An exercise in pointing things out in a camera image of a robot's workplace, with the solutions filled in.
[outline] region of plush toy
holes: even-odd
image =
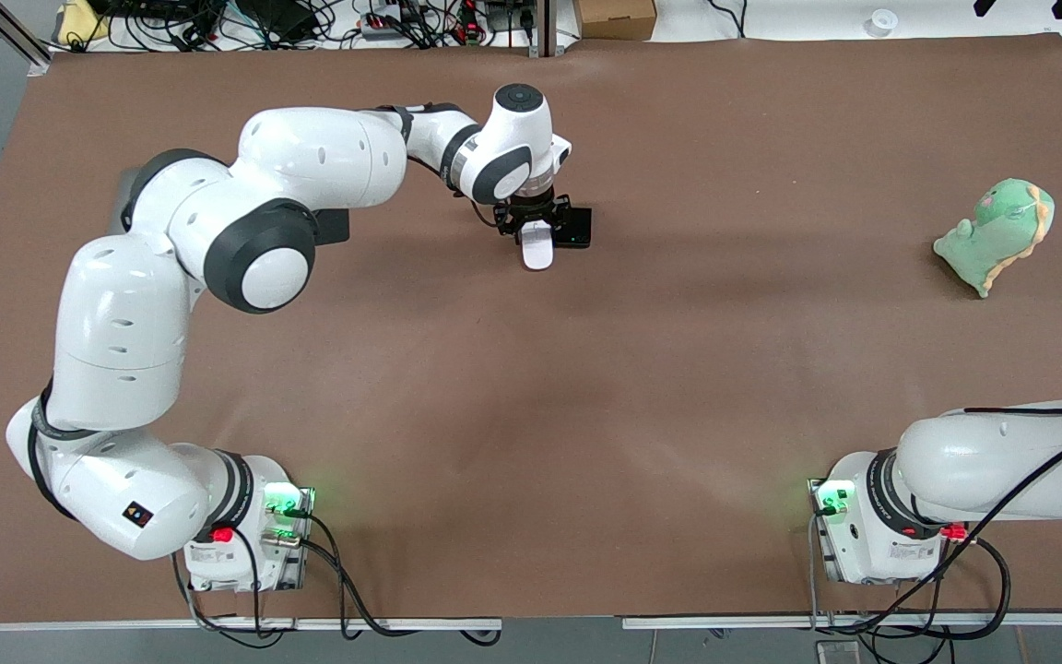
[[[1025,180],[1004,180],[974,207],[974,221],[962,219],[932,243],[962,282],[986,297],[1012,262],[1031,255],[1051,231],[1055,201]]]

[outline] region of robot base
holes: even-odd
[[[261,591],[286,591],[303,588],[306,572],[306,549],[290,540],[309,537],[311,522],[274,513],[274,507],[286,507],[309,513],[313,489],[290,483],[277,462],[266,457],[245,457],[253,471],[253,496],[249,513],[237,529],[249,540],[256,556],[256,577]],[[282,505],[291,500],[292,506]],[[273,538],[267,542],[266,534]],[[199,591],[253,591],[253,563],[239,534],[230,542],[188,542],[183,558],[191,575],[191,588]]]
[[[835,464],[828,479],[810,480],[813,509],[839,509],[838,514],[822,516],[818,526],[822,564],[830,580],[867,584],[918,580],[940,562],[940,534],[907,538],[874,513],[867,475],[875,457],[869,450],[849,454]]]

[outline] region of gray floor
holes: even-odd
[[[14,1],[24,21],[38,33],[51,30],[52,8],[58,0]],[[7,46],[0,42],[0,152],[3,150],[18,101],[24,91],[25,66]],[[0,663],[78,664],[138,663],[139,661],[427,661],[460,663],[469,661],[624,661],[646,664],[650,653],[649,632],[624,632],[614,618],[538,618],[509,620],[501,643],[490,650],[469,646],[458,634],[426,633],[404,640],[383,640],[372,634],[354,643],[343,643],[337,633],[290,634],[268,652],[244,650],[213,634],[193,630],[8,632],[0,633]],[[683,661],[730,661],[730,663],[805,663],[815,661],[818,635],[793,630],[740,630],[718,640],[707,632],[661,632],[654,661],[670,664]],[[920,661],[926,644],[905,644],[889,648],[889,656],[902,661]],[[864,654],[863,661],[872,661]],[[979,664],[1062,664],[1062,627],[1016,630],[1005,627],[991,639],[957,646],[957,661]]]

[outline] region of white bottle cap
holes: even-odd
[[[862,29],[868,31],[874,38],[888,37],[893,30],[896,30],[898,17],[896,12],[891,10],[876,10],[871,13],[871,17],[862,22]]]

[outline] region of cable connector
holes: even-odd
[[[962,526],[961,524],[941,526],[940,534],[949,542],[964,542],[965,538],[969,538],[969,532],[966,532],[965,526]]]

